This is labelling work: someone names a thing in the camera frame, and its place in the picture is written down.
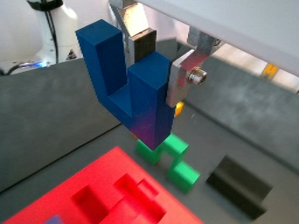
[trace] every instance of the stacked blocks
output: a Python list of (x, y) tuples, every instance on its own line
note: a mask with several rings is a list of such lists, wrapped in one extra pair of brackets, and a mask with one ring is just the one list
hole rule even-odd
[(142, 140), (137, 142), (137, 152), (142, 157), (155, 165), (165, 152), (173, 156), (173, 164), (167, 172), (167, 178), (179, 186), (179, 188), (189, 192), (201, 174), (183, 162), (183, 156), (189, 149), (189, 144), (175, 135), (171, 134), (155, 150), (151, 150)]

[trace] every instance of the toy block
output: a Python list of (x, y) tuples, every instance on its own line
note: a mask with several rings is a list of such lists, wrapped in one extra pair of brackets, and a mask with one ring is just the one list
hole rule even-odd
[(199, 176), (201, 174), (183, 161), (167, 172), (167, 178), (186, 193), (193, 189)]
[(202, 221), (117, 147), (5, 222), (11, 223), (202, 224)]
[(268, 211), (262, 207), (262, 201), (273, 187), (230, 157), (222, 159), (208, 183), (252, 219)]
[(151, 165), (159, 162), (163, 155), (162, 148), (158, 147), (155, 150), (151, 150), (142, 140), (137, 141), (137, 152)]
[(175, 108), (166, 103), (171, 61), (153, 52), (127, 69), (123, 32), (105, 20), (77, 34), (98, 100), (155, 149), (174, 124)]
[(181, 162), (189, 149), (189, 144), (175, 134), (171, 134), (159, 145), (159, 148), (163, 148), (163, 151), (174, 157), (174, 161)]
[(137, 141), (137, 152), (155, 165), (165, 152), (173, 156), (173, 164), (167, 172), (167, 178), (187, 193), (199, 179), (201, 174), (183, 162), (183, 156), (189, 149), (189, 144), (175, 135), (171, 134), (155, 150), (151, 150), (142, 140)]
[(43, 224), (63, 224), (63, 221), (61, 216), (55, 215)]

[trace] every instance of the red block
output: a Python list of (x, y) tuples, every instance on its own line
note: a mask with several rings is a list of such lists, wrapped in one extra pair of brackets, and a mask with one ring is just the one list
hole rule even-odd
[(5, 224), (49, 220), (67, 224), (202, 224), (118, 147)]

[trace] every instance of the blue block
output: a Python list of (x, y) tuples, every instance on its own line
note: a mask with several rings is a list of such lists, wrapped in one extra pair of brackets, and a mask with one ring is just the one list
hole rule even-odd
[(77, 34), (98, 100), (154, 150), (174, 124), (166, 103), (171, 61), (153, 52), (127, 69), (123, 32), (105, 20)]
[(53, 216), (43, 224), (63, 224), (59, 215)]

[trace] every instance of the black block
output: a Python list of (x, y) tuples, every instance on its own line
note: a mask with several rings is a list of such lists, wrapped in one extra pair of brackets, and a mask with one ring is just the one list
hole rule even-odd
[(262, 207), (262, 201), (273, 186), (230, 157), (222, 159), (208, 182), (252, 219), (258, 218), (268, 211)]

